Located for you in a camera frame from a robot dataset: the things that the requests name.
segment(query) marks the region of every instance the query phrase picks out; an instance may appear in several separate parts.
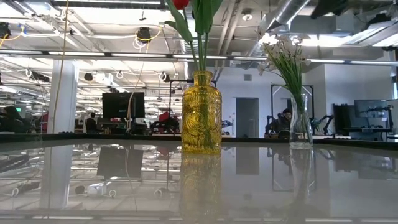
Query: red tulip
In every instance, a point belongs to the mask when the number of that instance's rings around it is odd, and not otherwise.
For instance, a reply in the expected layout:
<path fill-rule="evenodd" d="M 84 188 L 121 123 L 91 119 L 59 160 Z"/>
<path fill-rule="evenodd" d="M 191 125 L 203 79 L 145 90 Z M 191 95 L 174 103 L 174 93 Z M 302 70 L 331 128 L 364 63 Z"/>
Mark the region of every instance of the red tulip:
<path fill-rule="evenodd" d="M 182 10 L 189 4 L 189 0 L 173 0 L 173 4 L 177 10 Z"/>

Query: column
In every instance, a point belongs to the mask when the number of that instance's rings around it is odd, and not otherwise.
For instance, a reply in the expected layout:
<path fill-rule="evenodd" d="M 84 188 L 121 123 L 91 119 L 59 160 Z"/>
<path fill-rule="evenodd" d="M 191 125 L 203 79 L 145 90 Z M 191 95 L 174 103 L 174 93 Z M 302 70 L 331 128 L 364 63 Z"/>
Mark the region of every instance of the column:
<path fill-rule="evenodd" d="M 62 77 L 60 75 L 60 70 L 61 61 L 54 60 L 50 91 L 49 125 L 47 128 L 48 134 L 57 134 L 62 131 L 73 131 L 75 127 L 76 94 L 79 69 L 77 68 L 76 62 L 66 60 L 63 62 Z"/>
<path fill-rule="evenodd" d="M 62 77 L 60 70 L 61 61 L 54 60 L 47 133 L 73 131 L 75 125 L 79 69 L 75 62 L 64 61 Z M 72 145 L 45 149 L 42 188 L 40 190 L 41 208 L 63 209 L 67 206 L 72 152 Z"/>

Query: door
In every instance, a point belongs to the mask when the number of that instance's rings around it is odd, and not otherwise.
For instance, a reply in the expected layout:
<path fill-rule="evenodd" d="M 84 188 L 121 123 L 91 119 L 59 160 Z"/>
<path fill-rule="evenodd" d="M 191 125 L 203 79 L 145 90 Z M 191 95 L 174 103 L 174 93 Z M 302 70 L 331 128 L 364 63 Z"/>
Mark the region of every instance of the door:
<path fill-rule="evenodd" d="M 236 137 L 259 137 L 259 99 L 236 99 Z"/>

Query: computer monitor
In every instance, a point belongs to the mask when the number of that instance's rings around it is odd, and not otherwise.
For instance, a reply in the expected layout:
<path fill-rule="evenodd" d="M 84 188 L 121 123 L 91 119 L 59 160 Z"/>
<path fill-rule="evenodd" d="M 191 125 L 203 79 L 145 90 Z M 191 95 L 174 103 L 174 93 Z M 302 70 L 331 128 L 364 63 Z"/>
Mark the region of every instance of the computer monitor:
<path fill-rule="evenodd" d="M 131 118 L 145 118 L 144 93 L 103 93 L 102 105 L 104 118 L 127 118 L 127 109 L 130 104 Z"/>
<path fill-rule="evenodd" d="M 101 146 L 97 175 L 103 176 L 105 179 L 111 177 L 140 178 L 143 155 L 143 150 L 126 151 L 113 146 Z"/>
<path fill-rule="evenodd" d="M 386 100 L 355 100 L 355 115 L 359 118 L 386 118 Z"/>

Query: reflective table surface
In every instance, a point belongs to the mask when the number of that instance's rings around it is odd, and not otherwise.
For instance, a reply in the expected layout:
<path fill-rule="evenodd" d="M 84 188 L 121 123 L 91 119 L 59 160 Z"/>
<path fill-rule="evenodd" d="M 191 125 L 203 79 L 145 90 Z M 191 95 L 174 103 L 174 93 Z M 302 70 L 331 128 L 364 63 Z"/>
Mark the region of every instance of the reflective table surface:
<path fill-rule="evenodd" d="M 0 223 L 398 223 L 398 152 L 179 142 L 0 144 Z"/>

